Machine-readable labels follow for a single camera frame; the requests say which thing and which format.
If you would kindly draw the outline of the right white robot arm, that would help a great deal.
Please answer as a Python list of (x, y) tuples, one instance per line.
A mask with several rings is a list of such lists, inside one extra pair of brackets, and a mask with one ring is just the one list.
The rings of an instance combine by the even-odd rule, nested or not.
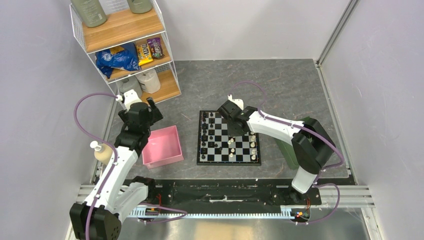
[(288, 120), (266, 114), (256, 107), (244, 106), (241, 99), (228, 95), (218, 113), (227, 121), (231, 137), (246, 133), (263, 134), (288, 144), (298, 162), (298, 169), (288, 191), (289, 200), (300, 205), (309, 198), (308, 190), (337, 150), (323, 126), (314, 118)]

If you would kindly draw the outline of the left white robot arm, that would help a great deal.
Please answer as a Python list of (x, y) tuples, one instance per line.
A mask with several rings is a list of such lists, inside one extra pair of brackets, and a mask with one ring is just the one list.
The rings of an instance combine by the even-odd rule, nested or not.
[(157, 198), (152, 178), (137, 177), (123, 193), (126, 177), (147, 146), (151, 126), (163, 115), (152, 97), (143, 102), (131, 89), (122, 95), (112, 94), (124, 104), (119, 113), (123, 126), (114, 144), (106, 146), (112, 154), (106, 168), (90, 194), (82, 203), (74, 203), (69, 215), (78, 240), (116, 240), (122, 224), (138, 204), (152, 204)]

